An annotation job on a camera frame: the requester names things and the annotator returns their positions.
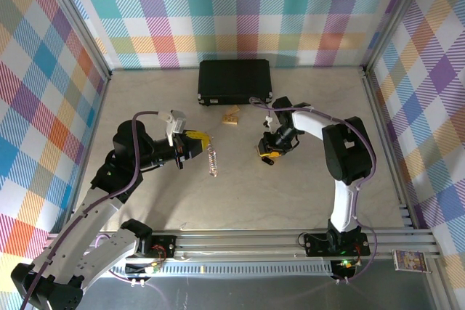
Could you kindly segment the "black hard case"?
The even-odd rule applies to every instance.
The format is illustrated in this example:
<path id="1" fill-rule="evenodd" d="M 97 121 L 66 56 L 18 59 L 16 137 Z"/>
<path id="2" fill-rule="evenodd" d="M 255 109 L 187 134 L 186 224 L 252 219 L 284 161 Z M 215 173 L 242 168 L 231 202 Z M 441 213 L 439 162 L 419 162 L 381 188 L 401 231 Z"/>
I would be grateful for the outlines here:
<path id="1" fill-rule="evenodd" d="M 198 72 L 200 105 L 247 105 L 256 97 L 268 103 L 273 97 L 268 60 L 204 60 Z"/>

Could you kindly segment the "silver metal key ring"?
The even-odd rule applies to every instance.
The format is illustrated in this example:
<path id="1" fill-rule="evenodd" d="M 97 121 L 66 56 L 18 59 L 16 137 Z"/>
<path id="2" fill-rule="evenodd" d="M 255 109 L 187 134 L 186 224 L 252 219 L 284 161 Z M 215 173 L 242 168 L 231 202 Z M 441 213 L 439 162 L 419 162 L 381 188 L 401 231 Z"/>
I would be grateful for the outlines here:
<path id="1" fill-rule="evenodd" d="M 217 177 L 219 174 L 217 152 L 210 142 L 207 144 L 206 151 L 208 153 L 209 158 L 209 174 L 213 177 Z"/>

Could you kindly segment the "aluminium side rail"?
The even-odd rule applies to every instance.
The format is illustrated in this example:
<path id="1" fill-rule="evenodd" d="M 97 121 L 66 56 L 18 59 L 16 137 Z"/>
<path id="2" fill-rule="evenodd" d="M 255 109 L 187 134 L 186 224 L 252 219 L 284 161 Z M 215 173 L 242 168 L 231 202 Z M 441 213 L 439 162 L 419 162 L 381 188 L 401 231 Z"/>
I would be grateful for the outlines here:
<path id="1" fill-rule="evenodd" d="M 377 133 L 379 135 L 381 148 L 384 154 L 383 157 L 387 162 L 387 168 L 389 169 L 389 175 L 394 185 L 397 199 L 402 210 L 407 211 L 408 214 L 407 216 L 403 216 L 403 218 L 408 219 L 409 222 L 409 224 L 404 223 L 404 226 L 409 229 L 418 229 L 419 221 L 415 211 L 413 210 L 411 200 L 407 193 L 406 184 L 395 156 L 395 150 L 389 137 L 387 123 L 384 120 L 381 105 L 376 97 L 372 76 L 363 66 L 359 67 L 359 73 L 361 83 L 368 99 L 368 104 L 370 105 L 370 109 L 373 114 L 374 123 L 376 124 Z"/>
<path id="2" fill-rule="evenodd" d="M 78 177 L 76 179 L 76 185 L 75 185 L 75 187 L 74 187 L 74 189 L 72 191 L 72 195 L 70 196 L 70 199 L 68 201 L 66 211 L 65 211 L 65 215 L 63 216 L 62 227 L 64 227 L 70 221 L 71 216 L 76 211 L 76 206 L 77 206 L 77 202 L 78 202 L 78 199 L 79 199 L 79 196 L 80 196 L 81 187 L 82 187 L 83 182 L 84 182 L 84 175 L 86 173 L 86 168 L 87 168 L 88 163 L 89 163 L 90 155 L 91 155 L 91 152 L 92 152 L 92 146 L 94 144 L 94 139 L 95 139 L 95 136 L 96 136 L 96 133 L 97 133 L 97 128 L 98 128 L 100 118 L 101 118 L 101 115 L 102 115 L 102 109 L 103 109 L 103 106 L 105 104 L 105 99 L 106 99 L 106 96 L 108 94 L 108 85 L 109 85 L 110 81 L 111 81 L 111 77 L 107 78 L 104 85 L 103 85 L 102 96 L 100 97 L 99 104 L 97 106 L 97 112 L 95 114 L 94 120 L 92 121 L 92 127 L 91 127 L 91 133 L 90 133 L 90 136 L 89 136 L 89 142 L 88 142 L 88 145 L 85 148 L 83 163 L 80 166 L 80 171 L 79 171 Z"/>

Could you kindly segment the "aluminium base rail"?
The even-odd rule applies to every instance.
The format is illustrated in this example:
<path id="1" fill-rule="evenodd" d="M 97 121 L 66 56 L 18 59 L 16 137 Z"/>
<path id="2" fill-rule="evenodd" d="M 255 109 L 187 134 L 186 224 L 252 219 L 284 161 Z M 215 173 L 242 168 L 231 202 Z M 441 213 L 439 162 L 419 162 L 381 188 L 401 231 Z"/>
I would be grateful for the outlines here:
<path id="1" fill-rule="evenodd" d="M 180 262 L 252 262 L 252 261 L 340 261 L 370 258 L 391 258 L 393 250 L 423 252 L 426 258 L 440 257 L 440 247 L 427 229 L 380 229 L 362 231 L 368 238 L 371 254 L 358 257 L 307 257 L 304 234 L 295 229 L 259 230 L 187 230 L 140 232 L 119 229 L 97 247 L 93 234 L 74 231 L 67 237 L 54 236 L 44 252 L 35 260 L 36 265 L 47 263 L 53 267 L 83 269 L 87 265 L 107 263 L 113 265 L 122 259 L 132 263 L 148 263 L 150 260 Z M 176 250 L 173 258 L 146 258 L 137 252 L 140 243 L 152 234 L 175 235 Z"/>

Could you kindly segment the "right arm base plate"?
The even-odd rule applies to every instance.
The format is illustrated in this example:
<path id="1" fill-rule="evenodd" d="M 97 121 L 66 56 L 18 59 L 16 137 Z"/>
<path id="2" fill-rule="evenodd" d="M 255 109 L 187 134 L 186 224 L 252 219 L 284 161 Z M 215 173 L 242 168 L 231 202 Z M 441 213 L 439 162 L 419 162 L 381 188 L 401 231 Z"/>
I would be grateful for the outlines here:
<path id="1" fill-rule="evenodd" d="M 304 234 L 304 249 L 307 257 L 358 257 L 369 256 L 371 250 L 365 233 Z"/>

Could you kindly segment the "colourful printed card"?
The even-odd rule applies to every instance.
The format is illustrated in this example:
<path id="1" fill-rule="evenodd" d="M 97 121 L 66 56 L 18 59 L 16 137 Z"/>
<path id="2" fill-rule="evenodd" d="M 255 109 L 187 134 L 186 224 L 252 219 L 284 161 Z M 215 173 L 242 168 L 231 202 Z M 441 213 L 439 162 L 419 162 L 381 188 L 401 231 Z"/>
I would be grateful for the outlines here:
<path id="1" fill-rule="evenodd" d="M 428 273 L 423 252 L 411 250 L 393 250 L 395 271 Z"/>

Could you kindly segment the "aluminium corner post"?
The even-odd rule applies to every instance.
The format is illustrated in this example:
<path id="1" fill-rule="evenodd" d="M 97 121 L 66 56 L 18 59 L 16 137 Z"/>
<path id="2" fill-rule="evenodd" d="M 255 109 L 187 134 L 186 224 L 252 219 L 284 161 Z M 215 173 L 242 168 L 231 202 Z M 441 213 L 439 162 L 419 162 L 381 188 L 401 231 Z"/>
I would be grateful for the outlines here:
<path id="1" fill-rule="evenodd" d="M 83 47 L 88 51 L 92 62 L 107 81 L 111 79 L 111 69 L 100 52 L 96 41 L 87 28 L 81 13 L 73 0 L 57 0 L 70 25 L 76 31 Z"/>
<path id="2" fill-rule="evenodd" d="M 373 70 L 376 63 L 381 59 L 396 28 L 402 22 L 412 2 L 413 0 L 389 0 L 385 12 L 381 17 L 381 22 L 363 58 L 361 68 L 364 73 Z"/>

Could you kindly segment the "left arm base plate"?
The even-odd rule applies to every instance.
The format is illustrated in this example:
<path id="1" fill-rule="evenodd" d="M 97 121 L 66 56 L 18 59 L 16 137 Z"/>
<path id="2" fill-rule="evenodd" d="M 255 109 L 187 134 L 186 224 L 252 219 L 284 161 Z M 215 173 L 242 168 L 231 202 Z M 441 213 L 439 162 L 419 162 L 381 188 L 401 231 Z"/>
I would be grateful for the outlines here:
<path id="1" fill-rule="evenodd" d="M 173 258 L 176 241 L 175 235 L 152 234 L 139 244 L 137 252 L 146 258 Z"/>

